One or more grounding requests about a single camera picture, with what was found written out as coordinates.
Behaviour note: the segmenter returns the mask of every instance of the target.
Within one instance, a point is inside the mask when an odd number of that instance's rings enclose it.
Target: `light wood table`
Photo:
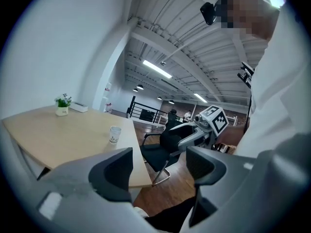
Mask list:
[[[115,149],[133,148],[133,171],[129,187],[151,186],[132,120],[89,109],[80,113],[69,109],[67,116],[57,116],[49,106],[3,120],[17,144],[35,161],[53,169],[68,161]],[[109,143],[111,126],[122,128],[117,144]]]

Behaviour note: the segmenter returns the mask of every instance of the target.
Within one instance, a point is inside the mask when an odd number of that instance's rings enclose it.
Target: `white wall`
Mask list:
[[[1,60],[0,118],[77,99],[98,46],[121,22],[124,0],[35,0]]]
[[[107,95],[108,101],[107,103],[112,104],[112,108],[114,107],[116,101],[118,100],[118,97],[120,95],[120,92],[122,90],[122,87],[125,82],[125,76],[124,76],[124,52],[120,55],[118,61],[116,62],[115,66],[113,67],[113,70],[110,74],[109,80],[111,83],[110,91]],[[102,100],[100,111],[104,111],[105,108],[105,100]]]
[[[130,39],[132,30],[136,27],[137,18],[132,18],[127,24],[120,24],[101,44],[94,60],[90,63],[79,101],[95,110],[99,110],[103,90],[106,88],[112,70]]]
[[[133,88],[137,84],[133,82],[125,81],[124,86],[120,92],[115,105],[112,107],[113,110],[121,111],[126,113],[127,108],[130,106],[133,96],[136,96],[135,102],[142,103],[144,105],[160,109],[162,101],[157,99],[157,94],[149,89],[133,91]]]

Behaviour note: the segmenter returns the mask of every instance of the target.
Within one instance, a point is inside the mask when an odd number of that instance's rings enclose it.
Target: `chair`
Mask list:
[[[142,145],[140,146],[141,154],[145,159],[145,163],[147,162],[155,172],[159,172],[153,180],[152,186],[170,178],[171,174],[166,168],[178,161],[180,154],[185,151],[178,149],[178,143],[191,134],[193,134],[193,128],[189,126],[183,127],[182,130],[169,131],[166,129],[163,133],[150,133],[145,135]],[[145,145],[147,137],[151,135],[159,135],[160,143]],[[168,176],[156,182],[163,171]]]
[[[168,120],[165,124],[164,130],[170,130],[171,128],[175,127],[176,124],[176,115],[177,111],[175,109],[171,109],[171,111],[168,113]]]

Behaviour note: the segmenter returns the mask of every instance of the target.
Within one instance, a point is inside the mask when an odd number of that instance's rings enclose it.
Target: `white pillar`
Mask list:
[[[193,114],[194,114],[194,111],[195,111],[195,108],[196,108],[196,105],[197,105],[198,103],[195,103],[195,105],[194,105],[194,109],[193,109],[193,112],[192,112],[192,114],[191,114],[191,117],[190,117],[190,120],[192,119],[192,116],[193,116]]]
[[[130,40],[131,31],[136,27],[137,21],[137,18],[132,18],[128,24],[120,24],[99,47],[87,70],[79,101],[99,110],[110,74]]]

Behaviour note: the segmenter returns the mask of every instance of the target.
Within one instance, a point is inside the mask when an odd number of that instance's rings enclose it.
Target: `white box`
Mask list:
[[[87,105],[78,102],[71,102],[69,108],[79,112],[86,112],[88,110]]]
[[[212,127],[216,137],[219,136],[229,125],[228,119],[222,107],[212,105],[200,112],[200,115],[202,116],[202,119],[206,120]]]

